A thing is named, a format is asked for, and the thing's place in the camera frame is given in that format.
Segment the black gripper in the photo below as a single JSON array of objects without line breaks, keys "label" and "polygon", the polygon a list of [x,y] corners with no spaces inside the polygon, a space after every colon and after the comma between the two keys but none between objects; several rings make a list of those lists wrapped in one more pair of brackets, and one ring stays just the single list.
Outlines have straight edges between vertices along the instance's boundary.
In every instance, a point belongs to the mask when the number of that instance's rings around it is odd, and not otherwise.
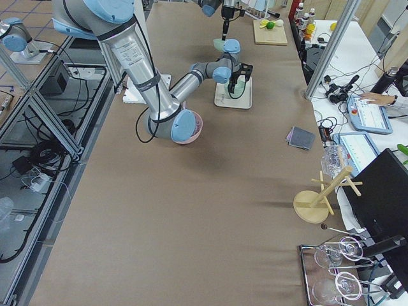
[{"label": "black gripper", "polygon": [[235,20],[238,17],[243,17],[245,15],[245,10],[238,3],[223,3],[221,7],[221,17],[224,20],[222,25],[222,40],[225,41],[228,29],[229,21]]},{"label": "black gripper", "polygon": [[240,72],[234,72],[231,74],[231,77],[229,79],[229,83],[227,86],[228,92],[234,92],[235,91],[235,86],[237,85],[238,78],[240,76]]}]

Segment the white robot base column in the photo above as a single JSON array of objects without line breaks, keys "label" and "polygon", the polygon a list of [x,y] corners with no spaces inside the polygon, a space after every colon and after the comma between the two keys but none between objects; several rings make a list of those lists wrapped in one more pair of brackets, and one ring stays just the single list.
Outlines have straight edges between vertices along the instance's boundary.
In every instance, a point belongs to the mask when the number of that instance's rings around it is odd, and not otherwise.
[{"label": "white robot base column", "polygon": [[173,103],[173,98],[166,83],[168,75],[164,76],[164,80],[157,79],[160,72],[151,58],[145,12],[141,1],[133,1],[132,18],[133,23],[125,35],[129,43],[123,64],[128,75],[128,89],[125,91],[124,102],[146,104],[155,112],[163,110]]}]

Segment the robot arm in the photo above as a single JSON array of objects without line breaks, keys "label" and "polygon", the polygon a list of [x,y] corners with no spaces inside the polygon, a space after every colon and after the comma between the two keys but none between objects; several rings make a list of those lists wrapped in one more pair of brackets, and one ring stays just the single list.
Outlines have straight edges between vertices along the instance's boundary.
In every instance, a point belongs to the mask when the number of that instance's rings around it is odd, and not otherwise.
[{"label": "robot arm", "polygon": [[186,142],[194,134],[196,117],[182,102],[208,78],[235,84],[244,66],[240,44],[227,40],[220,58],[192,65],[169,89],[152,60],[142,29],[145,17],[135,16],[136,5],[136,1],[52,1],[52,20],[60,33],[108,45],[149,108],[144,120],[147,132]]},{"label": "robot arm", "polygon": [[199,0],[197,4],[208,17],[211,17],[221,7],[221,17],[223,19],[221,39],[223,41],[226,40],[230,22],[245,15],[244,8],[236,0]]}]

